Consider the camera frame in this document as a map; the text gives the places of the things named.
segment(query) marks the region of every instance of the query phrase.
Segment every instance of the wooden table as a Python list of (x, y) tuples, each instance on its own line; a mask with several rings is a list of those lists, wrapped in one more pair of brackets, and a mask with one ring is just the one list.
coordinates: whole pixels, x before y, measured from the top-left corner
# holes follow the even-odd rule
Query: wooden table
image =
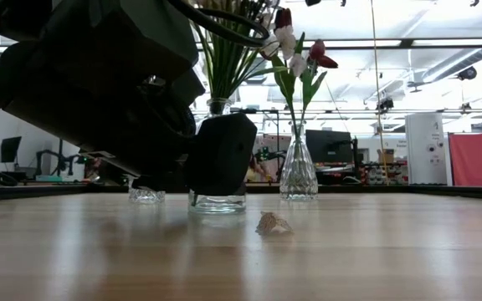
[[(260, 211), (295, 233), (255, 232)], [(253, 195), (242, 216), (187, 216), (186, 196), (0, 202), (0, 300), (480, 300), (482, 200)]]

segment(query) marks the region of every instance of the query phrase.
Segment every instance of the crumpled paper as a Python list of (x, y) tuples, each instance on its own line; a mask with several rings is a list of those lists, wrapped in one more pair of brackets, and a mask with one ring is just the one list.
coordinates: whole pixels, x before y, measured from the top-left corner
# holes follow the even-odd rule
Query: crumpled paper
[(260, 235), (269, 234), (276, 227), (282, 227), (286, 231), (293, 232), (293, 228), (290, 227), (284, 218), (279, 217), (273, 212), (261, 212), (261, 218), (256, 227), (256, 232)]

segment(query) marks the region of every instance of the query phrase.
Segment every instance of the white flower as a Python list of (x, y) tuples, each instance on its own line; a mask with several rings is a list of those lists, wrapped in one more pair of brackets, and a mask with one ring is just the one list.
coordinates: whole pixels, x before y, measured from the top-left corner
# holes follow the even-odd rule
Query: white flower
[(280, 43), (284, 59), (291, 59), (295, 53), (295, 46), (297, 45), (297, 40), (293, 35), (293, 27), (289, 25), (283, 28), (278, 28), (274, 31), (274, 35), (276, 35), (276, 39)]
[(266, 57), (270, 58), (273, 55), (278, 53), (278, 47), (280, 46), (278, 39), (271, 34), (265, 40), (265, 46), (261, 49), (261, 51), (265, 54)]
[(305, 72), (306, 68), (308, 68), (308, 63), (302, 58), (302, 55), (295, 54), (290, 61), (290, 68), (295, 77), (300, 77), (300, 75)]

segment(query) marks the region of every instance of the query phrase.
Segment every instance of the red flower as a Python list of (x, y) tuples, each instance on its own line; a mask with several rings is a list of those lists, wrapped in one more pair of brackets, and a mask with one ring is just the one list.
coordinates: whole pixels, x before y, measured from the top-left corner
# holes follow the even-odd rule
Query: red flower
[(325, 55), (325, 43), (318, 39), (310, 48), (310, 59), (315, 60), (323, 68), (338, 68), (338, 63)]
[(275, 29), (291, 26), (291, 11), (289, 8), (279, 8), (274, 18)]

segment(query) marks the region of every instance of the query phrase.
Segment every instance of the red partition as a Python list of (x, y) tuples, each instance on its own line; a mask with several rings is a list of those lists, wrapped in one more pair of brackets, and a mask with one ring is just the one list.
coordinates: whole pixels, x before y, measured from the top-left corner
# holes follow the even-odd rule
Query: red partition
[(449, 136), (456, 186), (482, 186), (482, 134)]

